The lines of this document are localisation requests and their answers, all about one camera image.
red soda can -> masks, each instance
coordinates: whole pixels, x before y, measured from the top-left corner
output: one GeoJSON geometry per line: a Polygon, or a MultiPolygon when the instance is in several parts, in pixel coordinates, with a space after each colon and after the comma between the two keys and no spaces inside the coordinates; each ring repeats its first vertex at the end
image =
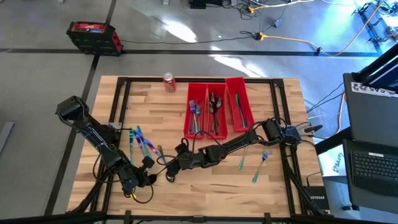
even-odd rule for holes
{"type": "Polygon", "coordinates": [[[164,88],[166,89],[166,92],[168,93],[173,93],[176,90],[176,84],[175,84],[175,78],[174,75],[171,74],[170,72],[167,72],[166,74],[163,75],[163,83],[164,83],[164,88]]]}

gray floor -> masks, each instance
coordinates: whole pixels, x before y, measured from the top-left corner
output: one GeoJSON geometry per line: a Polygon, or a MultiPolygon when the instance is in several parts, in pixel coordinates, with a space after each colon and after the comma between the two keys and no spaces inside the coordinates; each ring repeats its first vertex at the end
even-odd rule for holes
{"type": "MultiPolygon", "coordinates": [[[[65,32],[71,21],[106,19],[111,1],[6,0],[0,4],[0,48],[74,49],[65,32]]],[[[289,6],[280,28],[267,35],[310,40],[330,52],[340,51],[363,25],[351,6],[336,6],[321,1],[289,6]]],[[[262,10],[262,27],[277,19],[282,8],[262,10]]],[[[191,10],[186,1],[118,0],[111,24],[121,39],[146,42],[192,42],[233,38],[239,31],[259,30],[259,17],[243,21],[234,9],[191,10]]],[[[349,52],[375,52],[364,31],[349,52]]],[[[256,42],[251,39],[197,45],[124,44],[125,49],[200,49],[304,51],[306,44],[283,40],[256,42]]],[[[54,111],[57,103],[71,95],[81,95],[92,56],[80,54],[0,53],[0,126],[16,123],[0,154],[0,218],[42,215],[62,158],[69,129],[54,111]]],[[[345,72],[357,72],[371,63],[372,57],[299,57],[229,55],[122,55],[100,57],[91,85],[88,105],[92,106],[102,75],[298,77],[307,108],[342,82],[345,72]]],[[[337,129],[339,100],[313,110],[313,124],[323,124],[317,133],[327,137],[337,129]]],[[[343,127],[349,124],[344,107],[343,127]]],[[[66,209],[83,144],[78,137],[63,180],[55,213],[66,209]]],[[[398,216],[364,208],[358,214],[343,213],[349,203],[346,187],[327,183],[331,206],[338,217],[396,222],[398,216]]]]}

red tray compartment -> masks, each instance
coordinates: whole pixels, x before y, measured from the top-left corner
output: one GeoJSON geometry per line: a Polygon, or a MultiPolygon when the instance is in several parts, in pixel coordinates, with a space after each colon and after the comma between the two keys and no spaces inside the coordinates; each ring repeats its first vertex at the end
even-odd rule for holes
{"type": "MultiPolygon", "coordinates": [[[[206,110],[207,110],[207,105],[208,105],[208,100],[207,100],[207,84],[204,83],[189,83],[188,84],[188,97],[187,97],[187,110],[185,112],[185,123],[184,123],[184,136],[186,138],[191,138],[193,139],[195,135],[195,130],[193,134],[190,133],[190,128],[191,128],[191,123],[193,121],[193,113],[191,113],[190,107],[189,107],[189,101],[193,100],[195,103],[198,103],[200,105],[200,116],[198,119],[197,116],[197,122],[199,123],[199,127],[202,130],[205,130],[205,115],[206,115],[206,110]]],[[[197,135],[196,139],[203,139],[203,135],[197,135]]]]}
{"type": "Polygon", "coordinates": [[[226,139],[228,135],[228,128],[226,125],[226,85],[224,83],[220,84],[208,84],[207,85],[207,96],[208,96],[208,105],[209,109],[207,111],[208,121],[207,121],[207,132],[210,133],[215,139],[226,139]],[[213,124],[213,114],[210,113],[210,100],[211,93],[215,94],[216,102],[218,98],[221,98],[221,107],[218,108],[216,117],[218,121],[218,135],[216,135],[215,131],[210,131],[211,126],[213,124]]]}
{"type": "Polygon", "coordinates": [[[253,114],[251,113],[248,93],[244,84],[244,78],[226,78],[226,86],[228,88],[229,110],[231,112],[232,127],[234,132],[245,132],[254,124],[253,114]],[[235,94],[239,95],[243,116],[246,121],[246,128],[243,126],[241,112],[236,103],[235,94]]]}

laptop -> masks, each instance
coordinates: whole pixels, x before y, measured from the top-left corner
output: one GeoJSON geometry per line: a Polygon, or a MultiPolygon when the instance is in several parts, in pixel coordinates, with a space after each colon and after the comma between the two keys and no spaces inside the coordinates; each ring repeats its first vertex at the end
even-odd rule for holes
{"type": "Polygon", "coordinates": [[[398,197],[398,148],[345,139],[350,178],[357,188],[398,197]]]}

wooden board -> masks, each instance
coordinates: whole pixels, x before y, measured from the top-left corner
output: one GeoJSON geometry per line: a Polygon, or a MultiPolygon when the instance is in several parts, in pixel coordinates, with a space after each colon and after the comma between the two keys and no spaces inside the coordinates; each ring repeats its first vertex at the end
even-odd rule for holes
{"type": "MultiPolygon", "coordinates": [[[[92,115],[100,122],[107,123],[111,111],[113,95],[117,77],[102,77],[92,115]]],[[[286,78],[285,90],[289,104],[290,117],[293,124],[307,121],[307,113],[303,102],[299,80],[286,78]]],[[[165,154],[176,155],[174,148],[180,144],[183,137],[183,125],[186,108],[187,83],[178,83],[175,93],[166,93],[163,83],[135,82],[132,83],[129,101],[124,120],[125,128],[136,128],[139,125],[144,137],[155,146],[162,145],[165,154]]],[[[271,91],[269,84],[246,84],[248,97],[255,121],[265,120],[274,116],[272,109],[271,91]]],[[[124,90],[121,90],[119,106],[120,112],[124,90]]],[[[282,112],[280,94],[277,90],[279,110],[282,112]]],[[[227,110],[228,139],[239,135],[233,133],[229,110],[227,110]]],[[[210,140],[199,140],[195,148],[214,144],[210,140]]],[[[121,149],[129,157],[129,131],[123,131],[121,149]]],[[[248,148],[243,170],[238,169],[243,150],[230,154],[217,166],[201,169],[180,171],[174,183],[166,181],[164,174],[160,174],[154,184],[154,198],[151,202],[141,205],[131,198],[123,196],[120,183],[112,188],[109,203],[110,214],[124,214],[125,210],[132,210],[134,215],[206,215],[218,217],[261,217],[264,212],[272,217],[288,217],[289,209],[282,172],[279,146],[266,148],[270,156],[263,165],[256,184],[252,178],[261,162],[264,146],[255,145],[248,148]]],[[[311,144],[303,143],[298,146],[298,160],[302,180],[309,174],[320,170],[315,149],[311,144]]],[[[94,185],[91,170],[98,152],[86,142],[81,154],[80,164],[73,184],[68,209],[75,208],[94,185]]],[[[143,156],[137,144],[134,144],[133,161],[141,165],[143,156]]],[[[149,169],[155,174],[163,168],[156,164],[149,169]]],[[[310,177],[312,185],[322,185],[320,175],[310,177]]],[[[294,189],[295,209],[299,213],[299,200],[294,189]]],[[[150,197],[150,188],[137,189],[139,200],[145,201],[150,197]]]]}

